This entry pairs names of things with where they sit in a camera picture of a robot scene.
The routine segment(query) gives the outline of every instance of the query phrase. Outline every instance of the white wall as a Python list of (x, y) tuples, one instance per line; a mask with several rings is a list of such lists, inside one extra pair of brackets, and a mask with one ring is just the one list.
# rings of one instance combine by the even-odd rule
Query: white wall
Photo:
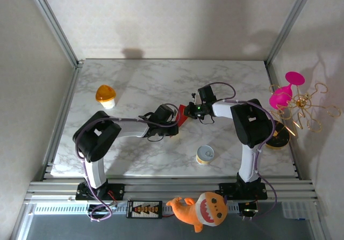
[[(313, 102), (344, 110), (344, 0), (308, 0), (273, 65), (282, 85), (292, 70), (305, 76), (303, 91), (324, 82), (330, 93)], [(344, 114), (333, 119), (316, 111), (324, 128), (299, 130), (296, 155), (301, 171), (315, 183), (333, 239), (344, 239)]]
[(0, 17), (0, 239), (8, 239), (72, 67), (33, 0), (0, 0)]
[(79, 59), (264, 60), (295, 0), (48, 0)]

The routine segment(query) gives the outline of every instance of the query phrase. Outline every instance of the orange lid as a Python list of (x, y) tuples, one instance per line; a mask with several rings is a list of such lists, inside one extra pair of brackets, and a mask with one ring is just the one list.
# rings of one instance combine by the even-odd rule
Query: orange lid
[(96, 100), (98, 102), (105, 102), (116, 97), (116, 92), (108, 85), (102, 85), (98, 88), (96, 93)]

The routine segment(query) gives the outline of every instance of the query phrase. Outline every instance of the small round tin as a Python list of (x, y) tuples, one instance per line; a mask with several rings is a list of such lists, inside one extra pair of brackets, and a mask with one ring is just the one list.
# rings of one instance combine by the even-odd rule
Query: small round tin
[(208, 145), (203, 145), (198, 148), (196, 161), (200, 165), (208, 165), (214, 159), (214, 150)]

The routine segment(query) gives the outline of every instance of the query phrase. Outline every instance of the orange plush toy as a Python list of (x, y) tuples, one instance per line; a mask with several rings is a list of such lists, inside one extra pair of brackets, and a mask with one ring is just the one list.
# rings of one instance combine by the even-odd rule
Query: orange plush toy
[(185, 198), (187, 206), (180, 203), (181, 197), (174, 198), (167, 202), (172, 206), (176, 217), (195, 227), (195, 232), (201, 232), (203, 225), (215, 227), (220, 225), (227, 216), (227, 206), (224, 198), (216, 193), (205, 192), (200, 195), (198, 201), (192, 198)]

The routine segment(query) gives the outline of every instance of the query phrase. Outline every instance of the white marble surface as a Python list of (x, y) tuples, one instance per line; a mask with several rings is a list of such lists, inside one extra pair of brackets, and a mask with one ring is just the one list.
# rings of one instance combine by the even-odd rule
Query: white marble surface
[[(102, 84), (116, 92), (116, 106), (106, 113), (135, 118), (154, 112), (162, 103), (187, 105), (191, 94), (210, 82), (228, 82), (236, 99), (257, 98), (268, 108), (269, 80), (262, 61), (190, 60), (86, 60), (76, 87), (67, 122), (51, 174), (81, 177), (83, 171), (74, 153), (73, 134), (95, 112), (103, 110), (95, 100)], [(229, 97), (225, 85), (212, 86), (217, 98)], [(104, 158), (107, 175), (132, 176), (235, 176), (241, 164), (241, 143), (232, 120), (215, 118), (212, 125), (188, 119), (178, 135), (160, 142), (127, 137), (115, 140)], [(195, 160), (197, 149), (210, 145), (216, 158), (209, 166)], [(295, 174), (289, 148), (264, 148), (260, 171), (270, 176)]]

